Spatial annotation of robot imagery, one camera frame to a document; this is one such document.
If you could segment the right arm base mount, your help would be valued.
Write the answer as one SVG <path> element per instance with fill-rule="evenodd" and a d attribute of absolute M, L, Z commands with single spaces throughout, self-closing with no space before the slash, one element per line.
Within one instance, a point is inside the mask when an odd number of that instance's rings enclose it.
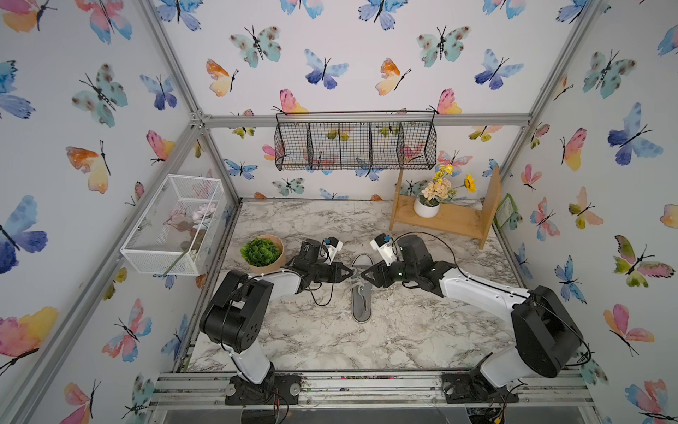
<path fill-rule="evenodd" d="M 496 388 L 482 376 L 480 367 L 487 361 L 486 355 L 473 369 L 443 373 L 441 375 L 441 391 L 448 404 L 479 404 L 493 402 L 517 403 L 517 394 L 510 393 L 507 386 Z"/>

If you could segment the grey canvas sneaker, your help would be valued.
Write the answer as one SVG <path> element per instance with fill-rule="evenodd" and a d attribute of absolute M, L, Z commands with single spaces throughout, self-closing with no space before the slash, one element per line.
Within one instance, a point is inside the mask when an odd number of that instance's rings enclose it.
<path fill-rule="evenodd" d="M 359 254 L 353 261 L 355 273 L 351 278 L 352 315 L 358 323 L 367 323 L 372 316 L 373 285 L 362 277 L 362 273 L 374 265 L 368 254 Z"/>

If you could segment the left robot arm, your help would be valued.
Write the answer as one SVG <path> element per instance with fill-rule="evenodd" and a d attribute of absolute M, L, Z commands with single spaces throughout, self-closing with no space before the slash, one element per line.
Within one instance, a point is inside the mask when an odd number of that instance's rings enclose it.
<path fill-rule="evenodd" d="M 201 316 L 200 331 L 229 354 L 242 380 L 262 386 L 274 374 L 258 341 L 270 302 L 303 293 L 311 284 L 340 284 L 353 276 L 351 268 L 335 260 L 342 248 L 335 237 L 304 240 L 280 270 L 227 273 Z"/>

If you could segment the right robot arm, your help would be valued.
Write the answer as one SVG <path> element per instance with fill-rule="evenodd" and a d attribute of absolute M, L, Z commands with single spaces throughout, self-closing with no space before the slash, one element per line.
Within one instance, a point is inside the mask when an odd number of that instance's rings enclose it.
<path fill-rule="evenodd" d="M 555 378 L 585 345 L 582 332 L 555 293 L 502 285 L 470 274 L 456 261 L 436 261 L 416 231 L 397 238 L 380 234 L 370 246 L 381 256 L 362 276 L 378 288 L 412 283 L 441 298 L 459 300 L 508 323 L 515 343 L 487 355 L 470 373 L 468 386 L 490 394 L 536 374 Z"/>

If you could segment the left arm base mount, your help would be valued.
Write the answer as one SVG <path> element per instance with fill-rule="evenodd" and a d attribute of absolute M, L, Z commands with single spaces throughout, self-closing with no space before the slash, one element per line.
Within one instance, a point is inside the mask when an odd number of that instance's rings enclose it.
<path fill-rule="evenodd" d="M 233 376 L 226 390 L 224 404 L 226 406 L 259 406 L 298 404 L 301 393 L 302 377 L 299 375 L 280 374 L 270 369 L 264 380 L 251 383 L 240 376 Z"/>

